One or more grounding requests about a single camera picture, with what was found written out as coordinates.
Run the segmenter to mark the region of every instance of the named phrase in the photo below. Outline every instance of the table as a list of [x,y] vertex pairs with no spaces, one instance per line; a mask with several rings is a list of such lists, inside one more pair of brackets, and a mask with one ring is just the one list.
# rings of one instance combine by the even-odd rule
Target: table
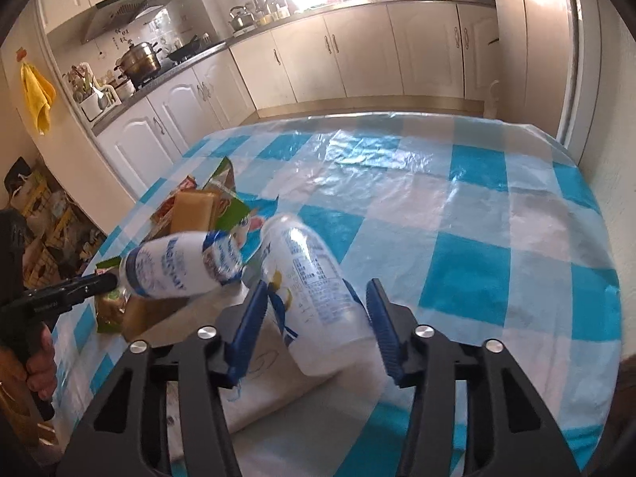
[[[279,199],[331,247],[364,296],[389,298],[452,340],[501,339],[528,374],[582,467],[609,410],[621,353],[618,278],[599,206],[564,148],[533,126],[416,113],[264,122],[194,145],[109,235],[127,252],[189,173],[230,156],[237,190]],[[93,304],[62,316],[55,426],[68,440],[126,347],[95,332]],[[412,391],[377,351],[234,435],[244,475],[393,475]],[[454,472],[465,446],[457,390]]]

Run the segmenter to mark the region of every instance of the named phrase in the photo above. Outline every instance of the cooking pot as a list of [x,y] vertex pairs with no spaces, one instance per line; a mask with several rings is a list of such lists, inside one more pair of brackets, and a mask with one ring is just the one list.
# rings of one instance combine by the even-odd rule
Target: cooking pot
[[157,43],[150,44],[145,41],[132,45],[122,58],[117,60],[115,68],[119,68],[133,84],[141,84],[161,68],[157,59],[157,53],[161,49],[155,51],[155,46]]
[[232,7],[230,9],[230,17],[232,18],[230,25],[234,29],[234,32],[238,32],[254,24],[254,15],[245,7]]

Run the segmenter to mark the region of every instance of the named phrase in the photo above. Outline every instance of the white bottle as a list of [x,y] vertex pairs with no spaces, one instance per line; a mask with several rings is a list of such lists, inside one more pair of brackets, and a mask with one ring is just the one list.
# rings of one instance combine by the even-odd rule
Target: white bottle
[[240,278],[242,258],[224,231],[184,231],[146,242],[120,264],[120,282],[144,298],[196,296]]
[[263,279],[276,292],[272,306],[298,368],[310,376],[332,374],[372,349],[366,310],[320,236],[290,214],[268,219],[261,236]]

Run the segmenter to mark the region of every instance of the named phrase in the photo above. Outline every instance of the tile backsplash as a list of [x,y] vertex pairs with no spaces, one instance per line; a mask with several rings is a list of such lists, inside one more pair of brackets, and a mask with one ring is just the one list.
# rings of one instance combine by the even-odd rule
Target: tile backsplash
[[155,48],[161,48],[157,56],[161,60],[177,48],[177,39],[186,44],[195,33],[201,36],[206,32],[215,38],[209,17],[199,11],[196,2],[173,0],[158,12],[142,16],[125,28],[108,31],[93,41],[82,43],[80,35],[74,33],[63,43],[57,42],[52,49],[63,74],[72,65],[86,62],[98,79],[107,81],[120,75],[120,71],[115,70],[114,66],[126,53],[129,45],[143,41],[158,43]]

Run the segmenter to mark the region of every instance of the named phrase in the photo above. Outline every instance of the kettle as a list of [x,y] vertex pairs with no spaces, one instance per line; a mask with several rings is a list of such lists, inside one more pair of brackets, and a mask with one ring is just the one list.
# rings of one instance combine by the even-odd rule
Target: kettle
[[232,18],[230,25],[234,29],[234,32],[238,32],[254,24],[254,15],[243,6],[232,7],[230,9],[230,17]]

